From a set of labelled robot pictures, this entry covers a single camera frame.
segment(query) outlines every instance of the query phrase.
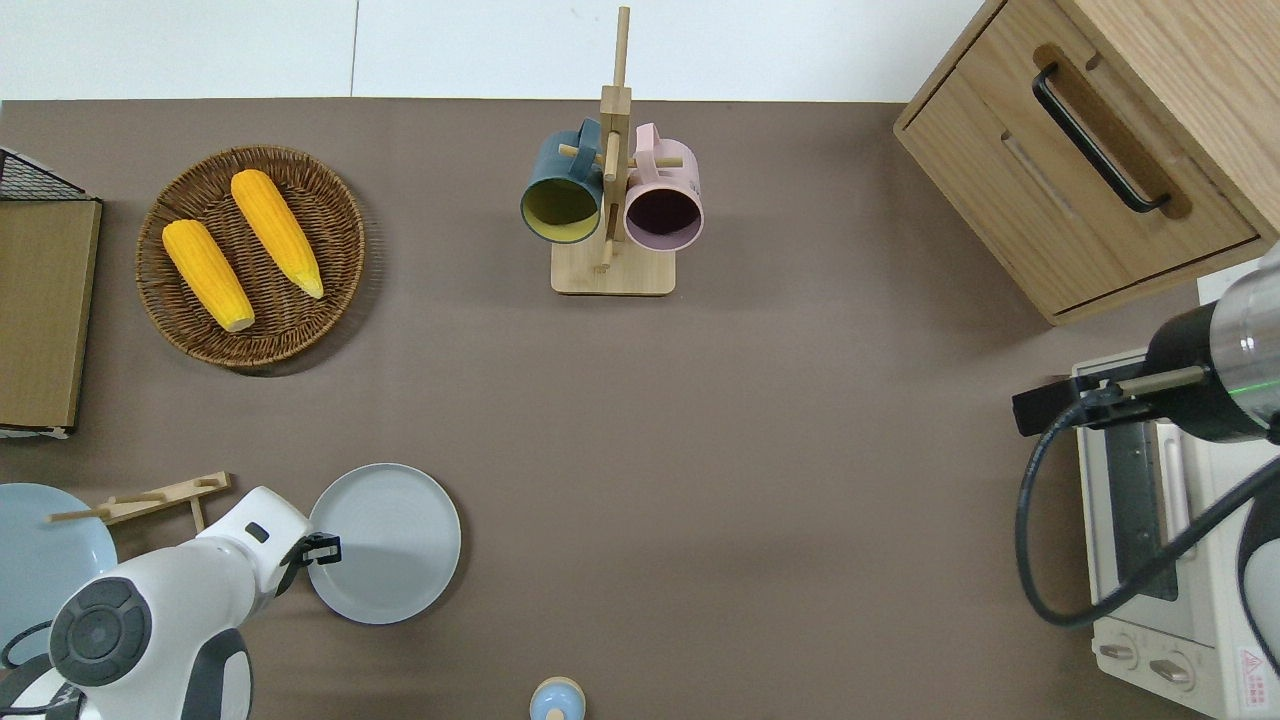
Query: mug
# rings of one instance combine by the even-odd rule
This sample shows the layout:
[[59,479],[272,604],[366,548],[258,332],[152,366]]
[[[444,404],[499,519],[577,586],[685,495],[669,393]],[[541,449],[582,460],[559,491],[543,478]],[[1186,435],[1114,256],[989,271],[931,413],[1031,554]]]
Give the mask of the mug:
[[[662,168],[657,158],[680,158],[680,168]],[[636,128],[636,169],[627,178],[623,217],[627,237],[641,247],[675,252],[703,233],[703,191],[698,160],[684,142],[662,140],[653,123]]]
[[[559,146],[577,147],[577,156],[561,155]],[[534,173],[520,199],[520,217],[529,229],[550,242],[586,240],[600,224],[604,181],[595,155],[600,151],[600,123],[552,133],[538,150]]]

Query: brown table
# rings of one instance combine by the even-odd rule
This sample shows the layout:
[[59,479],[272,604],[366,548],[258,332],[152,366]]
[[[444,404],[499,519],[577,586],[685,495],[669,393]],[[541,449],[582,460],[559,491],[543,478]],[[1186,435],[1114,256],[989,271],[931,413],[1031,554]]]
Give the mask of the brown table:
[[[708,225],[664,299],[564,297],[517,202],[594,101],[5,102],[0,143],[105,201],[81,429],[4,441],[4,482],[88,502],[229,470],[305,511],[375,461],[463,516],[443,602],[392,626],[306,582],[244,628],[255,719],[527,716],[567,674],[596,720],[1190,717],[1038,620],[1012,561],[1032,442],[1009,396],[1140,346],[1179,288],[1051,329],[890,132],[899,105],[636,102],[698,152]],[[357,304],[278,377],[151,327],[137,232],[221,149],[298,147],[364,202]],[[1087,592],[1057,448],[1039,569]],[[115,527],[122,557],[189,537]]]

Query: cabinet door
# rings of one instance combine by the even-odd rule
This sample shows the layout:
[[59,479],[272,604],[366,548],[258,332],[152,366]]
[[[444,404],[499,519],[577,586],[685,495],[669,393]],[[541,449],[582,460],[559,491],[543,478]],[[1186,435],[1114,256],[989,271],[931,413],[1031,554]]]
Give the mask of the cabinet door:
[[[1170,196],[1158,210],[1139,213],[1121,202],[1096,163],[1033,95],[1033,82],[1050,64],[1057,69],[1048,76],[1047,90],[1098,143],[1124,182],[1146,199]],[[1253,228],[1120,78],[1115,59],[1100,54],[1052,3],[1006,3],[960,59],[955,74],[1016,141],[1039,184],[1102,238],[1108,250],[1097,260],[1107,265],[1114,282],[1110,291],[1256,240]]]
[[899,137],[1047,318],[1125,283],[1110,247],[959,73]]

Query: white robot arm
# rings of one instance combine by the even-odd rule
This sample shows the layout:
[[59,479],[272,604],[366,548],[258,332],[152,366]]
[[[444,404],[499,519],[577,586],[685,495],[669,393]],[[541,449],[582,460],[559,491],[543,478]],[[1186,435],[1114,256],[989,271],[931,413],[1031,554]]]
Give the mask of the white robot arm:
[[338,538],[255,488],[193,539],[82,587],[54,620],[50,659],[102,720],[244,720],[252,676],[237,628],[301,566],[340,557]]

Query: wooden stand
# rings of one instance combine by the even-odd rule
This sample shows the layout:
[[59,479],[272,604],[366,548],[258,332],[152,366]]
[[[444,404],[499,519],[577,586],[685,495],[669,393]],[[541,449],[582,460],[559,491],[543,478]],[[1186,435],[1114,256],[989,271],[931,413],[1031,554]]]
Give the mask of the wooden stand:
[[49,523],[56,523],[59,520],[77,520],[79,518],[99,518],[104,524],[114,525],[115,523],[129,520],[137,518],[138,515],[146,515],[147,512],[155,512],[156,510],[172,507],[182,502],[189,502],[191,514],[196,520],[196,532],[200,533],[205,529],[205,514],[200,509],[201,496],[224,491],[229,487],[232,487],[230,475],[227,473],[214,473],[148,492],[111,496],[106,500],[106,502],[97,505],[96,507],[77,510],[76,512],[58,512],[45,518],[45,520]]
[[626,83],[631,9],[618,8],[613,85],[600,90],[604,200],[591,237],[552,246],[552,288],[564,295],[668,295],[676,290],[676,254],[627,242],[622,209],[631,156],[631,88]]

